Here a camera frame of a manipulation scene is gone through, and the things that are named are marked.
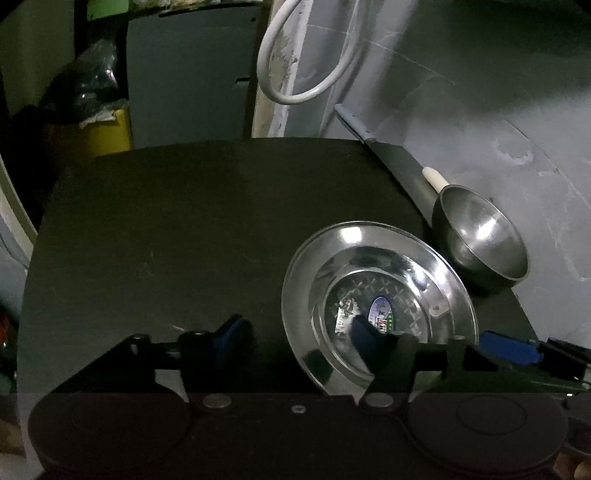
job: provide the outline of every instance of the black tabletop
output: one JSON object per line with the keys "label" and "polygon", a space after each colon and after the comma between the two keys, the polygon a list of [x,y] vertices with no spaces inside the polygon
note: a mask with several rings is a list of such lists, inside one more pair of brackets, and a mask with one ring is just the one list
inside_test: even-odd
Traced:
{"label": "black tabletop", "polygon": [[[283,331],[283,275],[310,235],[348,220],[431,242],[404,192],[355,141],[175,145],[68,172],[30,265],[20,392],[50,391],[132,333],[172,341],[233,313],[254,324],[253,388],[307,388]],[[535,337],[510,291],[473,301],[481,331]]]}

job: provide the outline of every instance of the sticker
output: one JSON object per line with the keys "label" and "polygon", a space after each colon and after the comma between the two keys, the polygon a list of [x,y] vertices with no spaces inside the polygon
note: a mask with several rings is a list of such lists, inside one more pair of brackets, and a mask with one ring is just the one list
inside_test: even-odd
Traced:
{"label": "sticker", "polygon": [[359,315],[359,305],[355,299],[351,297],[345,297],[339,302],[339,312],[336,315],[336,327],[335,333],[348,334],[351,330],[351,322]]}
{"label": "sticker", "polygon": [[394,314],[386,297],[378,297],[371,304],[369,322],[382,333],[394,331]]}

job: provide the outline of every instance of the white cord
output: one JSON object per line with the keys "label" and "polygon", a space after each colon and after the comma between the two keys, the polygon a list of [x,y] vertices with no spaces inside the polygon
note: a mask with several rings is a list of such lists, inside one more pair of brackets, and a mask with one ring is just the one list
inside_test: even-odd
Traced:
{"label": "white cord", "polygon": [[355,58],[357,46],[359,44],[359,19],[362,18],[362,16],[359,15],[359,2],[368,2],[369,0],[357,0],[355,2],[355,7],[351,16],[351,23],[354,22],[354,27],[351,31],[350,37],[345,39],[348,44],[335,69],[330,72],[322,82],[310,90],[298,93],[297,95],[285,95],[273,89],[269,75],[269,63],[271,61],[272,49],[275,40],[277,39],[277,35],[279,35],[283,25],[301,1],[302,0],[285,0],[283,5],[279,7],[279,10],[269,23],[269,27],[263,36],[261,48],[259,49],[258,58],[256,60],[256,76],[258,77],[259,86],[261,87],[262,92],[270,100],[275,103],[280,103],[281,105],[296,105],[298,103],[312,100],[314,97],[332,87],[333,84],[343,76],[345,70],[351,65],[351,62]]}

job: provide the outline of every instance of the stainless steel bowl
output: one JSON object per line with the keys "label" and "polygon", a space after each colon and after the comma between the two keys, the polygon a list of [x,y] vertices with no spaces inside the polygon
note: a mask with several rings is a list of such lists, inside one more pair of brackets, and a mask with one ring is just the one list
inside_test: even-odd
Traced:
{"label": "stainless steel bowl", "polygon": [[527,276],[529,260],[521,235],[498,208],[473,190],[444,187],[431,222],[444,257],[462,278],[501,290]]}
{"label": "stainless steel bowl", "polygon": [[373,222],[348,222],[310,237],[283,283],[283,324],[298,362],[329,394],[361,396],[373,376],[347,335],[335,332],[339,302],[353,297],[365,316],[386,297],[396,330],[420,342],[456,335],[478,341],[476,315],[460,278],[434,249],[410,233]]}

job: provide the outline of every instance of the plastic bag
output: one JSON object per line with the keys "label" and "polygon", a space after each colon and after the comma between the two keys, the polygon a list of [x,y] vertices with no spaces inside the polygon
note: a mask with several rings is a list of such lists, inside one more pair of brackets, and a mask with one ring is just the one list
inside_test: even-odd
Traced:
{"label": "plastic bag", "polygon": [[121,99],[115,79],[117,47],[107,40],[92,44],[51,82],[39,109],[52,124],[75,124],[110,109]]}

